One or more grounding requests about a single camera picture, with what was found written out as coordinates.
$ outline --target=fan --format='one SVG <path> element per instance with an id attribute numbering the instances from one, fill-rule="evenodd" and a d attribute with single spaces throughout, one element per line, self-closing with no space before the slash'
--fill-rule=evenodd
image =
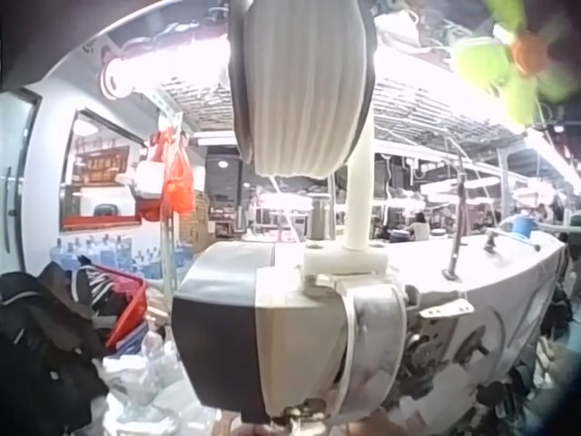
<path id="1" fill-rule="evenodd" d="M 539 94 L 556 103 L 579 91 L 575 63 L 581 37 L 560 1 L 485 1 L 498 39 L 460 41 L 452 49 L 452 64 L 466 82 L 496 87 L 510 121 L 531 125 Z"/>

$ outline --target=red basket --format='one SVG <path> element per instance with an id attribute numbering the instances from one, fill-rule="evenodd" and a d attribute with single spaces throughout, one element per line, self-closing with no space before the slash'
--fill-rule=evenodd
<path id="1" fill-rule="evenodd" d="M 147 283 L 141 277 L 126 272 L 111 270 L 100 265 L 95 265 L 94 267 L 106 273 L 115 284 L 115 291 L 124 293 L 127 300 L 129 300 L 129 304 L 117 320 L 105 343 L 107 348 L 114 350 L 115 345 L 135 330 L 145 318 L 145 313 L 147 312 L 147 295 L 145 294 Z"/>

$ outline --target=door handle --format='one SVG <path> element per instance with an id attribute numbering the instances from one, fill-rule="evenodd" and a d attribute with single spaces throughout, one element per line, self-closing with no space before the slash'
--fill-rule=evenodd
<path id="1" fill-rule="evenodd" d="M 12 166 L 6 169 L 4 176 L 4 191 L 2 195 L 2 213 L 5 214 L 4 223 L 4 249 L 7 253 L 10 253 L 10 233 L 8 232 L 8 184 L 10 183 L 10 177 L 12 176 Z"/>

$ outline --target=door frame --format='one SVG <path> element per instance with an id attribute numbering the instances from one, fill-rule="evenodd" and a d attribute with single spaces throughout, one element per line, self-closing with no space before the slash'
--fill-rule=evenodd
<path id="1" fill-rule="evenodd" d="M 36 117 L 38 116 L 38 111 L 40 110 L 40 105 L 43 101 L 43 97 L 37 93 L 33 93 L 27 88 L 20 88 L 17 91 L 9 92 L 20 98 L 25 102 L 32 105 L 32 111 L 28 117 L 27 122 L 27 132 L 24 138 L 24 143 L 20 149 L 18 155 L 18 162 L 16 164 L 15 172 L 15 189 L 14 189 L 14 206 L 15 206 L 15 216 L 14 218 L 14 231 L 15 231 L 15 242 L 16 242 L 16 256 L 18 261 L 18 266 L 21 271 L 26 271 L 25 264 L 25 247 L 23 242 L 23 225 L 22 225 L 22 186 L 24 184 L 25 178 L 25 167 L 26 167 L 26 157 L 28 156 L 28 149 L 30 147 L 30 140 L 32 137 L 32 132 L 34 130 L 34 123 L 36 122 Z M 5 219 L 10 218 L 8 216 L 8 211 L 2 211 L 5 214 Z"/>

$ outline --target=glass door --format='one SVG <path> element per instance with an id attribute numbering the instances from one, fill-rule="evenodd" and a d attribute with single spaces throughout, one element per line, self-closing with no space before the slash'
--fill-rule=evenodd
<path id="1" fill-rule="evenodd" d="M 27 90 L 0 94 L 0 273 L 25 269 L 22 185 L 39 104 L 40 97 Z"/>

